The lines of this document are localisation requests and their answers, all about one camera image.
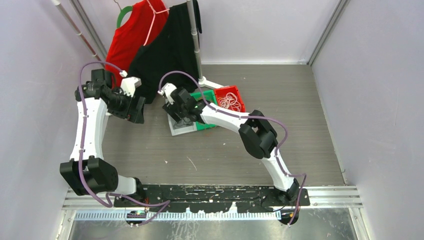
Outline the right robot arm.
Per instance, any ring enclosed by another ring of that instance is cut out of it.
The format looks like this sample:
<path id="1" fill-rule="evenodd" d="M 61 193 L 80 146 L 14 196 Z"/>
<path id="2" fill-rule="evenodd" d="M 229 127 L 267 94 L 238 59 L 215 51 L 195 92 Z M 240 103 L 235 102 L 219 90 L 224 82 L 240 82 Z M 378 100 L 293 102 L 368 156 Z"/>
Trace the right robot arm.
<path id="1" fill-rule="evenodd" d="M 265 166 L 273 186 L 278 189 L 279 202 L 288 206 L 297 199 L 300 185 L 283 162 L 278 134 L 270 124 L 270 118 L 258 110 L 237 112 L 220 107 L 204 97 L 197 100 L 184 88 L 177 88 L 173 84 L 167 84 L 158 94 L 167 99 L 163 109 L 176 121 L 190 119 L 237 133 L 247 153 L 261 160 Z"/>

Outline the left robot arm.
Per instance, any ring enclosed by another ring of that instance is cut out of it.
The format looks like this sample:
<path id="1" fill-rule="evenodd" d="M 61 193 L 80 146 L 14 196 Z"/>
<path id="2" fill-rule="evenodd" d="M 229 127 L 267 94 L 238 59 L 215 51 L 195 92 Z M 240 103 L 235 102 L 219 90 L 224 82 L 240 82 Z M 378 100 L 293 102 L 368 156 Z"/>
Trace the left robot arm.
<path id="1" fill-rule="evenodd" d="M 91 80 L 75 90 L 78 123 L 69 161 L 59 166 L 60 175 L 77 196 L 112 193 L 126 195 L 133 206 L 146 200 L 141 181 L 124 177 L 107 163 L 103 139 L 110 116 L 132 123 L 144 123 L 144 97 L 135 96 L 142 85 L 137 77 L 125 77 L 120 87 L 112 87 L 112 75 L 104 69 L 92 71 Z"/>

